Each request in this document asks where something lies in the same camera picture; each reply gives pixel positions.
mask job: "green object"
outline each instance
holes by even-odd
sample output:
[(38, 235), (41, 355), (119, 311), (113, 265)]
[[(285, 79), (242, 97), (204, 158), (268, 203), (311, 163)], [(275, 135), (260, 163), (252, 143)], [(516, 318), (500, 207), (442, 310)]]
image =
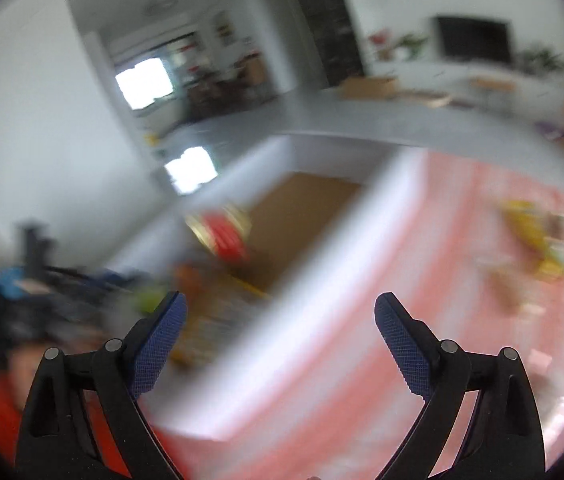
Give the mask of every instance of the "green object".
[(152, 314), (169, 292), (164, 285), (146, 285), (135, 292), (135, 305), (142, 314)]
[(556, 53), (552, 46), (542, 43), (535, 43), (520, 52), (520, 64), (522, 72), (529, 75), (542, 77), (564, 72), (564, 56)]
[(409, 32), (406, 36), (399, 38), (396, 47), (403, 46), (409, 49), (411, 55), (409, 56), (409, 61), (419, 58), (422, 54), (422, 49), (428, 43), (428, 36), (424, 34), (417, 34), (415, 32)]

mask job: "metal screw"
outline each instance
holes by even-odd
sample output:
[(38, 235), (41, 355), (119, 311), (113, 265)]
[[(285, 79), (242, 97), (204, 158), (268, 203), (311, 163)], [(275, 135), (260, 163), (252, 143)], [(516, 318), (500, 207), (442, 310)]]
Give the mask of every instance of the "metal screw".
[(457, 352), (457, 349), (459, 348), (459, 346), (457, 346), (457, 343), (455, 341), (451, 341), (450, 339), (444, 339), (444, 341), (442, 341), (442, 349), (447, 353), (447, 354), (454, 354)]
[(52, 361), (60, 354), (60, 350), (58, 348), (52, 347), (49, 348), (46, 352), (44, 352), (44, 357), (47, 358), (49, 361)]
[(511, 361), (515, 361), (518, 358), (518, 353), (510, 347), (506, 347), (504, 349), (504, 357), (507, 359), (511, 359)]
[(104, 348), (109, 352), (117, 352), (122, 347), (122, 341), (120, 339), (109, 339)]

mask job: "pink tablecloth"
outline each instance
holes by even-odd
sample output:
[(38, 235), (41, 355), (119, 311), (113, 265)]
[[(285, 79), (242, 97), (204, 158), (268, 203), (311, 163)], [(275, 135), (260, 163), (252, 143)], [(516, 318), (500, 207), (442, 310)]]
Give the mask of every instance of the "pink tablecloth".
[[(196, 477), (375, 478), (423, 404), (409, 393), (373, 322), (375, 298), (385, 291), (394, 292), (440, 339), (492, 354), (512, 346), (524, 360), (536, 349), (553, 357), (550, 372), (564, 378), (564, 280), (538, 285), (546, 314), (523, 320), (502, 309), (476, 265), (481, 256), (519, 260), (524, 254), (497, 200), (526, 198), (564, 212), (564, 194), (465, 158), (432, 153), (428, 168), (424, 204), (395, 256), (378, 262), (372, 288), (360, 291), (356, 308), (331, 341), (251, 423), (228, 442), (187, 449)], [(474, 394), (466, 396), (435, 472), (453, 462), (473, 400)], [(548, 464), (563, 450), (564, 430), (548, 447)]]

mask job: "red shirt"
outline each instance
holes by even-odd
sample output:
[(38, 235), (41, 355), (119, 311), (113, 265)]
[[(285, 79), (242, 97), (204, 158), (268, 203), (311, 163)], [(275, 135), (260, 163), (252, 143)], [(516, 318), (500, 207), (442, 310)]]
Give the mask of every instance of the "red shirt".
[[(9, 464), (15, 465), (15, 450), (17, 449), (17, 435), (19, 425), (22, 421), (22, 412), (14, 405), (10, 395), (10, 384), (5, 374), (0, 374), (0, 453)], [(104, 465), (109, 469), (130, 478), (130, 473), (126, 464), (115, 445), (113, 435), (108, 428), (108, 423), (104, 417), (102, 408), (95, 399), (90, 399), (86, 403), (88, 416), (91, 422), (97, 447), (102, 455)], [(182, 461), (178, 460), (177, 450), (171, 437), (161, 431), (153, 429), (155, 437), (158, 439), (164, 451), (168, 454), (171, 461), (179, 469), (183, 476), (189, 477), (187, 471), (182, 466)]]

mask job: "bright window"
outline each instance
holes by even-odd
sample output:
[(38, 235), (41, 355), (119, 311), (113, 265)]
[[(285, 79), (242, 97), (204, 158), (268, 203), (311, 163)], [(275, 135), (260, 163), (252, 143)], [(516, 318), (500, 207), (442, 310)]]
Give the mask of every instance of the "bright window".
[(171, 78), (158, 57), (137, 63), (134, 68), (124, 70), (115, 78), (133, 110), (146, 108), (155, 99), (173, 93)]
[(217, 170), (209, 154), (202, 147), (188, 148), (180, 158), (171, 160), (164, 166), (175, 190), (180, 195), (196, 191), (202, 184), (212, 181)]

